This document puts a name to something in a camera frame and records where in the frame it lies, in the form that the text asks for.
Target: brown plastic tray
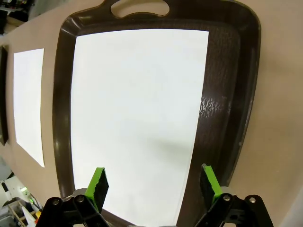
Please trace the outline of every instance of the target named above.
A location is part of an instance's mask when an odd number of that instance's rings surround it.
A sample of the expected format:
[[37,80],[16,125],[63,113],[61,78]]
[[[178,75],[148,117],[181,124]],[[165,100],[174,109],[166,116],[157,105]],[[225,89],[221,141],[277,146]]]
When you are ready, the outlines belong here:
[[[254,12],[235,1],[165,0],[169,13],[136,13],[116,18],[105,0],[70,15],[58,40],[53,90],[53,142],[62,197],[75,190],[71,161],[71,80],[77,36],[135,29],[209,31],[199,121],[178,227],[191,227],[204,212],[199,188],[201,165],[212,165],[221,185],[228,185],[248,126],[258,73],[261,29]],[[116,226],[129,224],[106,211]]]

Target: paper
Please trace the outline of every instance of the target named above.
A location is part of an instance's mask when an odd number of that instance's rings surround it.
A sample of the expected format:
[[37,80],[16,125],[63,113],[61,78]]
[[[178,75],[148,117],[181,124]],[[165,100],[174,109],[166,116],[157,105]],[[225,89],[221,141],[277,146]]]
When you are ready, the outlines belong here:
[[71,86],[76,189],[105,167],[104,209],[175,225],[201,102],[208,32],[148,29],[77,38]]
[[41,140],[41,77],[44,49],[14,54],[14,118],[17,143],[44,167]]

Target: table surface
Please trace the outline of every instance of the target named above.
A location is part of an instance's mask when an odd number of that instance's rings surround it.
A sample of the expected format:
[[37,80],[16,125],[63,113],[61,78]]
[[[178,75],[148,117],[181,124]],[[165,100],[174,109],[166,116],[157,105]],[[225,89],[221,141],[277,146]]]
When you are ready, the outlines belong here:
[[[0,155],[41,203],[60,196],[52,125],[52,85],[59,30],[70,14],[101,2],[73,0],[23,24],[0,40],[9,53],[6,80],[9,141],[5,147],[0,146]],[[240,198],[260,195],[277,226],[303,186],[303,1],[241,2],[251,7],[261,21],[261,56],[250,122],[230,187]],[[161,12],[159,4],[153,6]],[[154,11],[145,3],[129,10],[146,7]],[[39,48],[45,49],[41,89],[45,168],[16,143],[13,114],[14,53]]]

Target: tan tabletop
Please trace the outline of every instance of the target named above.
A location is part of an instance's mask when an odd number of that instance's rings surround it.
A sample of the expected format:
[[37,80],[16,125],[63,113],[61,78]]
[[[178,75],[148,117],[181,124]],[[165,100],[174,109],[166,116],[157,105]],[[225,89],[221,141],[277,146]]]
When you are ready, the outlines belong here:
[[[60,196],[53,149],[53,72],[60,27],[71,14],[101,0],[74,0],[23,24],[0,42],[7,46],[9,141],[0,155],[41,202]],[[231,185],[244,198],[260,195],[277,226],[303,186],[303,1],[242,0],[262,27],[257,89]],[[13,55],[44,48],[41,130],[45,168],[17,143],[13,114]]]

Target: black frame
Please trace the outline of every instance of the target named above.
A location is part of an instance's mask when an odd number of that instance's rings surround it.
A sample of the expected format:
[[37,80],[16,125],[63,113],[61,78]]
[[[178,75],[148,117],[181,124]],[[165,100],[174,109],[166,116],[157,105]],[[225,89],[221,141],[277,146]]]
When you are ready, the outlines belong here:
[[6,118],[6,66],[8,53],[3,46],[0,47],[0,142],[4,146],[9,139]]

